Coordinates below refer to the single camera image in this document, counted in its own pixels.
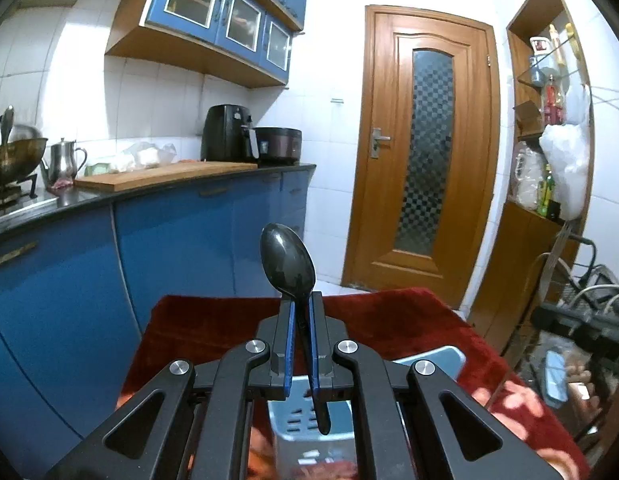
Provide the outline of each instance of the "plastic container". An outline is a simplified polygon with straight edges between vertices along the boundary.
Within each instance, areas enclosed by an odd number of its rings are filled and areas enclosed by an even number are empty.
[[[443,346],[395,362],[410,365],[419,359],[432,361],[452,379],[458,377],[465,364],[465,355],[455,346]],[[292,389],[286,400],[267,403],[274,434],[276,470],[283,480],[294,478],[303,465],[341,460],[356,463],[350,402],[328,402],[332,430],[323,435],[318,431],[312,398],[305,396],[309,387],[307,376],[296,376],[292,378]]]

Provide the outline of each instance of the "glass cabinet door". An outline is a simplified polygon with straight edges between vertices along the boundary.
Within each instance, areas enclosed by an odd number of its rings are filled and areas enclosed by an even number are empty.
[[[260,65],[285,81],[290,68],[291,42],[291,33],[267,16]]]
[[[250,0],[225,0],[217,44],[258,63],[263,11]]]
[[[153,0],[148,20],[179,32],[213,41],[222,0]]]

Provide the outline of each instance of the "white wall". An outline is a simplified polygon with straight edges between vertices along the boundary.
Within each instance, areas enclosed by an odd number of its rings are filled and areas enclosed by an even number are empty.
[[[77,140],[90,159],[137,140],[198,158],[210,105],[248,104],[249,91],[212,76],[144,60],[105,56],[120,0],[23,9],[0,26],[0,114],[36,124],[48,145]]]
[[[302,161],[317,164],[309,184],[305,240],[320,279],[333,283],[341,280],[349,231],[361,113],[365,6],[371,4],[432,9],[489,23],[496,34],[504,88],[508,84],[506,69],[511,66],[504,54],[503,42],[507,40],[493,0],[308,0],[305,34],[296,37],[292,45],[288,89],[252,91],[251,106],[258,126],[290,126],[303,132]],[[345,103],[332,104],[331,98]],[[501,138],[507,140],[513,135],[513,116],[509,118],[506,106],[501,124]],[[499,149],[500,174],[509,170],[506,155],[510,152],[511,144]],[[496,234],[506,191],[501,184],[499,177],[473,283],[482,277]],[[471,304],[472,294],[470,291],[464,304]]]
[[[525,0],[494,0],[508,23]],[[592,0],[565,0],[576,27],[592,85],[594,172],[584,236],[619,277],[619,42]],[[583,248],[578,261],[589,263]]]

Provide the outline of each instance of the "countertop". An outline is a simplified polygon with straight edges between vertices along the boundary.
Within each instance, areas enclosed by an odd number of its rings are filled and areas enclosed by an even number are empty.
[[[17,234],[18,232],[27,230],[40,222],[56,220],[64,215],[75,212],[76,210],[94,208],[103,205],[104,203],[124,200],[125,198],[143,195],[160,189],[173,189],[175,187],[186,186],[191,182],[197,182],[199,180],[225,180],[227,178],[236,178],[255,174],[284,173],[287,171],[309,171],[313,168],[316,168],[315,164],[264,166],[262,168],[256,168],[255,170],[203,175],[196,178],[165,182],[163,184],[155,184],[152,186],[127,189],[118,192],[102,192],[69,187],[53,194],[48,190],[37,189],[36,192],[41,200],[41,203],[35,204],[30,208],[22,208],[10,214],[0,216],[0,241],[4,238]]]

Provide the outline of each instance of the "red tablecloth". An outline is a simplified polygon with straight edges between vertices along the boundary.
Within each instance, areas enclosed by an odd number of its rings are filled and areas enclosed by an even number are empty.
[[[374,348],[385,359],[447,344],[458,347],[467,358],[458,383],[483,404],[509,370],[483,338],[428,290],[328,296],[323,302],[328,316],[345,322],[350,338]],[[277,314],[278,305],[278,300],[270,298],[162,298],[152,311],[123,385],[120,404],[174,359],[196,364],[212,361],[253,338],[258,322]],[[295,373],[304,373],[299,359]],[[517,378],[512,379],[491,412],[564,478],[586,478],[589,469],[585,457],[567,431],[535,393]],[[254,410],[254,426],[269,436],[264,405]]]

